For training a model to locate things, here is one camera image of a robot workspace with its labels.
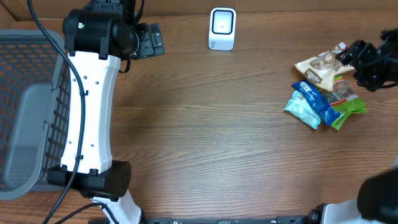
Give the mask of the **green candy bag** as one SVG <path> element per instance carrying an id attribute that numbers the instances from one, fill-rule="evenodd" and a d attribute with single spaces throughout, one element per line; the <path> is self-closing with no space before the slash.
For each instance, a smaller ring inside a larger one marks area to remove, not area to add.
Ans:
<path id="1" fill-rule="evenodd" d="M 340 114 L 340 117 L 331 125 L 336 130 L 341 128 L 349 115 L 367 112 L 365 101 L 351 89 L 342 75 L 334 77 L 332 91 L 322 90 L 321 94 L 330 106 Z"/>

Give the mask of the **brown nut snack bag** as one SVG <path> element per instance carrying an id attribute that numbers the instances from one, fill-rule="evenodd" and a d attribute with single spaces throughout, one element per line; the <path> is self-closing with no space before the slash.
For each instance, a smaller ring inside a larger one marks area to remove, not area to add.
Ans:
<path id="1" fill-rule="evenodd" d="M 295 64 L 295 68 L 313 85 L 322 90 L 332 91 L 335 76 L 354 70 L 343 65 L 336 56 L 347 48 L 344 42 L 333 49 Z"/>

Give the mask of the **blue snack bar wrapper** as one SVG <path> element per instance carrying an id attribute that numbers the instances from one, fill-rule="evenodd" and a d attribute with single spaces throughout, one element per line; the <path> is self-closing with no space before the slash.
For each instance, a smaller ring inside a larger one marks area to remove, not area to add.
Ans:
<path id="1" fill-rule="evenodd" d="M 292 86 L 304 96 L 311 109 L 321 117 L 327 126 L 331 126 L 340 117 L 340 113 L 331 107 L 326 98 L 308 80 L 299 81 Z"/>

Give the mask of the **teal tissue pack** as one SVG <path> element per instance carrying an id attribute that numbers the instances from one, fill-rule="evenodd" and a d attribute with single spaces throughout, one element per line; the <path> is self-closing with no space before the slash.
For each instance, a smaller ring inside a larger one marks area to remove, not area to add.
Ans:
<path id="1" fill-rule="evenodd" d="M 292 97 L 287 102 L 284 111 L 292 113 L 313 129 L 318 129 L 322 121 L 317 112 L 310 107 L 305 97 L 297 90 L 292 93 Z"/>

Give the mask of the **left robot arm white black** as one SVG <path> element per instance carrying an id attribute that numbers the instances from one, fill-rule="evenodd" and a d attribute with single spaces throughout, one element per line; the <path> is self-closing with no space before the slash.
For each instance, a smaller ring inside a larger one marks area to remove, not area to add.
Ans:
<path id="1" fill-rule="evenodd" d="M 91 1 L 63 22 L 70 67 L 70 109 L 65 149 L 47 181 L 79 191 L 99 206 L 106 223 L 145 223 L 129 192 L 131 165 L 111 154 L 110 122 L 121 63 L 163 55 L 157 23 L 141 22 L 143 6 L 131 0 Z"/>

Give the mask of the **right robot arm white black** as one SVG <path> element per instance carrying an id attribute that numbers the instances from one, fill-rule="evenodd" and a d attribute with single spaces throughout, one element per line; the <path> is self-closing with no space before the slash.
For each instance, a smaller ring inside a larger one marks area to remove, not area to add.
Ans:
<path id="1" fill-rule="evenodd" d="M 357 85 L 374 92 L 397 86 L 397 30 L 381 32 L 379 47 L 357 40 L 335 59 L 356 70 Z M 356 199 L 321 204 L 296 223 L 397 223 L 397 169 L 363 182 Z"/>

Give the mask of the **white barcode scanner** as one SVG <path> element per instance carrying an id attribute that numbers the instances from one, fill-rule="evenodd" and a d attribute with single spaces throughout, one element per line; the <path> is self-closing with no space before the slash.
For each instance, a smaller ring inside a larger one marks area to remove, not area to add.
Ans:
<path id="1" fill-rule="evenodd" d="M 210 13 L 208 47 L 211 50 L 231 51 L 234 48 L 236 11 L 216 7 Z"/>

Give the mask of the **grey plastic mesh basket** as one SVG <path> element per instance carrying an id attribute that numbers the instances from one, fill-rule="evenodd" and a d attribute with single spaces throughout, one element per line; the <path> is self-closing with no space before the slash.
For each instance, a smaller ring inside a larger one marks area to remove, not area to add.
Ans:
<path id="1" fill-rule="evenodd" d="M 58 191 L 70 109 L 69 67 L 39 30 L 1 31 L 1 200 Z"/>

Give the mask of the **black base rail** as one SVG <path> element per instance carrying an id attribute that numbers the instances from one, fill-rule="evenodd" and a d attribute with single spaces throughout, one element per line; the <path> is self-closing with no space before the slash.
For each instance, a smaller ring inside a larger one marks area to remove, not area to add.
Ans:
<path id="1" fill-rule="evenodd" d="M 148 224 L 310 224 L 318 220 L 306 216 L 278 216 L 276 218 L 146 218 Z"/>

